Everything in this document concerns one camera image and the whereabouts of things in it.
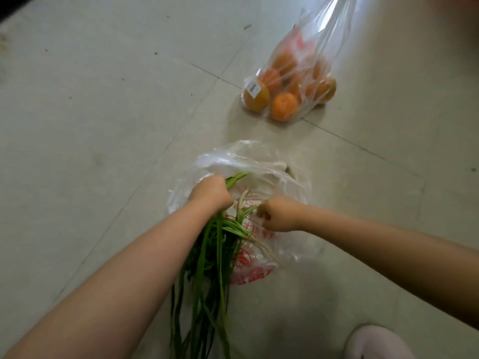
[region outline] white plastic bag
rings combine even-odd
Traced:
[[[279,42],[267,64],[245,79],[241,104],[278,121],[304,116],[331,100],[331,65],[351,28],[356,0],[324,0]]]
[[[227,214],[236,216],[234,209],[244,189],[248,189],[250,193],[243,201],[243,206],[257,205],[279,195],[305,204],[312,203],[310,184],[300,170],[281,159],[270,145],[242,140],[199,156],[193,166],[177,179],[168,202],[169,213],[186,204],[193,187],[206,176],[221,174],[228,178],[240,172],[247,172],[248,176],[231,188],[235,205],[227,211]],[[245,219],[243,226],[252,231],[281,264],[314,259],[323,246],[323,241],[317,237],[303,232],[268,232],[261,223],[261,219],[253,213],[249,219]],[[231,283],[244,284],[264,278],[276,267],[278,263],[270,255],[246,242],[237,257]]]

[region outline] hand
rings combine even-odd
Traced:
[[[299,220],[304,207],[304,204],[290,198],[277,197],[261,204],[257,215],[264,218],[263,227],[269,231],[297,231],[301,230]]]
[[[211,206],[214,212],[224,211],[233,205],[233,198],[226,189],[225,178],[221,175],[212,175],[201,180],[193,188],[190,200],[201,200]]]

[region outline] pink shoe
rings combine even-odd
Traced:
[[[344,359],[415,359],[406,343],[385,327],[364,325],[352,332]]]

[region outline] forearm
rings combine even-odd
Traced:
[[[479,328],[479,253],[429,235],[307,207],[300,229],[320,236],[430,304]]]
[[[192,201],[141,235],[45,316],[6,358],[131,355],[215,208]]]

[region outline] tile floor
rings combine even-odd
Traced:
[[[0,355],[238,139],[295,158],[323,207],[479,248],[475,10],[359,0],[334,100],[287,127],[246,114],[243,78],[314,2],[34,0],[0,26]],[[165,357],[167,311],[135,357]],[[235,287],[230,316],[248,358],[335,358],[364,322],[418,358],[479,356],[478,332],[330,245]]]

